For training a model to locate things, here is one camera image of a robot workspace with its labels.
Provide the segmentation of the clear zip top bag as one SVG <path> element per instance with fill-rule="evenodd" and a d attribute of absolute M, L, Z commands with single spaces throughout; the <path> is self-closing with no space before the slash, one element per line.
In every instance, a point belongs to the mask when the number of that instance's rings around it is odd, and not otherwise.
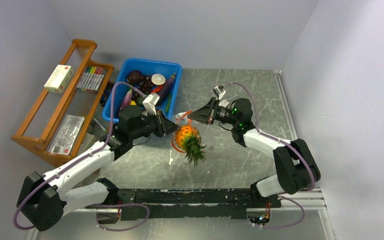
<path fill-rule="evenodd" d="M 186 141 L 189 138 L 192 136 L 198 136 L 198 130 L 192 126 L 192 121 L 188 118 L 190 113 L 192 113 L 191 110 L 187 112 L 181 112 L 173 116 L 173 120 L 177 124 L 178 129 L 171 137 L 171 145 L 176 151 L 180 153 L 187 152 Z"/>

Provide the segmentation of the orange toy pineapple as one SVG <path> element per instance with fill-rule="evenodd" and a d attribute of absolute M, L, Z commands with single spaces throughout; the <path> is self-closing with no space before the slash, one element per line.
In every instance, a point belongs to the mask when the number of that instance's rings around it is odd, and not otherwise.
<path fill-rule="evenodd" d="M 200 162 L 206 159 L 204 153 L 206 145 L 202 143 L 202 137 L 199 131 L 197 136 L 192 136 L 186 141 L 185 146 L 187 150 L 185 158 L 187 159 L 188 164 L 193 164 L 193 166 L 196 167 Z"/>

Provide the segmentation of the dark red toy fruit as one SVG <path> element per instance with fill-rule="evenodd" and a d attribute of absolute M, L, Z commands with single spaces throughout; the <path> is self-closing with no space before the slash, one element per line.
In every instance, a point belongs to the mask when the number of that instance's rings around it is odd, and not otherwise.
<path fill-rule="evenodd" d="M 144 77 L 141 71 L 132 70 L 127 74 L 126 80 L 129 84 L 136 85 L 141 83 L 144 80 Z"/>

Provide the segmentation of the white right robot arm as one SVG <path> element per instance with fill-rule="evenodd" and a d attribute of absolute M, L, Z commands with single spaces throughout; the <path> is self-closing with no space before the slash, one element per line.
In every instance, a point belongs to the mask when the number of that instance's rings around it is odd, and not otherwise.
<path fill-rule="evenodd" d="M 262 207 L 272 195 L 293 195 L 311 189 L 321 179 L 320 170 L 307 143 L 298 138 L 285 140 L 259 130 L 252 122 L 252 103 L 247 98 L 235 100 L 230 107 L 212 97 L 202 108 L 188 114 L 188 119 L 211 125 L 214 121 L 232 126 L 236 143 L 257 150 L 274 160 L 276 174 L 251 185 L 250 202 Z"/>

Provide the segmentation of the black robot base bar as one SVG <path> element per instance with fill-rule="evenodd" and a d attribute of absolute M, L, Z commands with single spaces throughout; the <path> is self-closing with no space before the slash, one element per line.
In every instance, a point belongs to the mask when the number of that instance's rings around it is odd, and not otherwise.
<path fill-rule="evenodd" d="M 118 188 L 100 178 L 109 191 L 104 205 L 120 210 L 122 221 L 168 218 L 217 218 L 245 220 L 250 209 L 282 206 L 278 195 L 262 197 L 255 188 L 149 189 Z"/>

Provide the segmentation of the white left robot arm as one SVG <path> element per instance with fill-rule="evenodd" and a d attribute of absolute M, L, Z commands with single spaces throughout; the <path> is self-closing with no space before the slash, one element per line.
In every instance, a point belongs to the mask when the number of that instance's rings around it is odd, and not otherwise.
<path fill-rule="evenodd" d="M 88 150 L 44 174 L 30 173 L 23 181 L 12 217 L 19 230 L 46 231 L 65 215 L 88 206 L 114 208 L 119 201 L 118 187 L 106 178 L 76 188 L 89 174 L 127 153 L 133 141 L 155 135 L 166 137 L 178 129 L 161 110 L 144 115 L 139 106 L 128 106 L 118 123 L 110 120 L 108 134 Z"/>

